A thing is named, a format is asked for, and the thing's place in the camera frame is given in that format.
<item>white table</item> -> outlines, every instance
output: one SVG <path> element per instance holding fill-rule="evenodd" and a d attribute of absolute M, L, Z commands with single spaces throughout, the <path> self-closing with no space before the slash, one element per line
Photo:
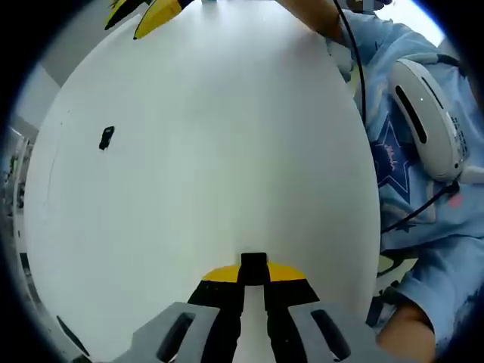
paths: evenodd
<path fill-rule="evenodd" d="M 76 68 L 34 147 L 26 239 L 47 310 L 109 361 L 205 273 L 264 251 L 363 320 L 377 183 L 324 39 L 276 2 L 194 2 L 134 41 L 137 22 Z"/>

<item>person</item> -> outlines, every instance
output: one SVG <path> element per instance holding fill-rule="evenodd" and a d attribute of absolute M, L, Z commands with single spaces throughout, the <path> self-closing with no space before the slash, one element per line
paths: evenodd
<path fill-rule="evenodd" d="M 278 2 L 312 30 L 351 47 L 347 29 L 332 2 Z M 425 173 L 405 118 L 389 96 L 387 80 L 399 58 L 439 50 L 403 24 L 351 11 L 344 14 L 366 66 L 365 127 L 385 228 L 421 207 L 443 186 Z M 425 67 L 460 119 L 470 163 L 483 165 L 484 120 L 472 82 L 448 64 Z M 461 185 L 457 195 L 439 199 L 406 225 L 382 234 L 381 250 L 418 245 L 419 259 L 397 287 L 400 299 L 377 335 L 381 347 L 420 362 L 433 361 L 445 351 L 484 281 L 483 221 L 484 185 Z"/>

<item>yellow object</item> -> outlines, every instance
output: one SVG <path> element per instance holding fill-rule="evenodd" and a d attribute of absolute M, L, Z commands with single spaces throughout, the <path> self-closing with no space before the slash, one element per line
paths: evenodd
<path fill-rule="evenodd" d="M 111 9 L 111 12 L 109 14 L 109 17 L 107 17 L 104 25 L 107 26 L 107 24 L 109 23 L 109 21 L 113 18 L 114 14 L 119 10 L 119 8 L 121 8 L 121 5 L 123 5 L 125 2 L 128 2 L 129 0 L 118 0 L 113 8 Z"/>
<path fill-rule="evenodd" d="M 276 265 L 270 262 L 267 263 L 267 266 L 269 268 L 271 282 L 306 279 L 306 276 L 302 272 L 297 271 L 294 267 Z"/>
<path fill-rule="evenodd" d="M 203 276 L 202 280 L 213 282 L 237 282 L 239 268 L 239 265 L 216 268 Z"/>
<path fill-rule="evenodd" d="M 135 39 L 140 39 L 180 14 L 182 7 L 177 0 L 154 0 L 138 24 Z"/>

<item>black cable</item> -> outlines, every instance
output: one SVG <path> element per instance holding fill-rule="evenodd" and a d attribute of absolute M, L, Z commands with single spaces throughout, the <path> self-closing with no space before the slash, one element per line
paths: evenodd
<path fill-rule="evenodd" d="M 360 53 L 358 51 L 358 48 L 356 47 L 356 41 L 355 41 L 355 37 L 353 35 L 353 32 L 351 31 L 351 28 L 349 27 L 348 20 L 346 19 L 345 14 L 343 13 L 343 10 L 341 9 L 340 4 L 338 4 L 337 0 L 333 0 L 333 2 L 336 5 L 338 12 L 340 13 L 341 19 L 345 23 L 345 28 L 348 31 L 349 40 L 351 41 L 352 47 L 355 50 L 356 63 L 358 64 L 358 69 L 360 71 L 361 119 L 363 120 L 363 126 L 366 127 L 366 89 L 365 89 L 365 77 L 363 76 L 363 65 L 361 63 Z"/>
<path fill-rule="evenodd" d="M 381 234 L 387 233 L 400 225 L 403 225 L 410 219 L 414 218 L 415 216 L 419 215 L 422 213 L 425 209 L 427 209 L 429 206 L 431 206 L 433 203 L 435 203 L 442 195 L 445 194 L 456 194 L 459 192 L 459 183 L 457 181 L 453 181 L 452 184 L 446 185 L 444 188 L 442 188 L 436 195 L 431 197 L 423 206 L 421 206 L 419 209 L 416 209 L 414 212 L 410 213 L 408 216 L 406 216 L 404 219 L 401 219 L 397 223 L 394 223 L 393 225 L 386 227 L 381 231 Z"/>

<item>light blue shirt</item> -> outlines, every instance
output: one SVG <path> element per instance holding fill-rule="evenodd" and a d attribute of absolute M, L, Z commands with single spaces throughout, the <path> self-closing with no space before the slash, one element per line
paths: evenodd
<path fill-rule="evenodd" d="M 366 66 L 367 134 L 380 192 L 382 228 L 427 202 L 443 186 L 424 171 L 410 129 L 388 92 L 392 64 L 416 53 L 439 53 L 421 34 L 375 16 L 345 11 Z M 447 64 L 425 66 L 441 85 L 467 139 L 470 163 L 484 166 L 484 120 L 467 78 Z M 397 289 L 429 317 L 441 352 L 467 317 L 484 283 L 484 185 L 461 185 L 398 230 L 382 250 L 420 245 L 415 267 Z"/>

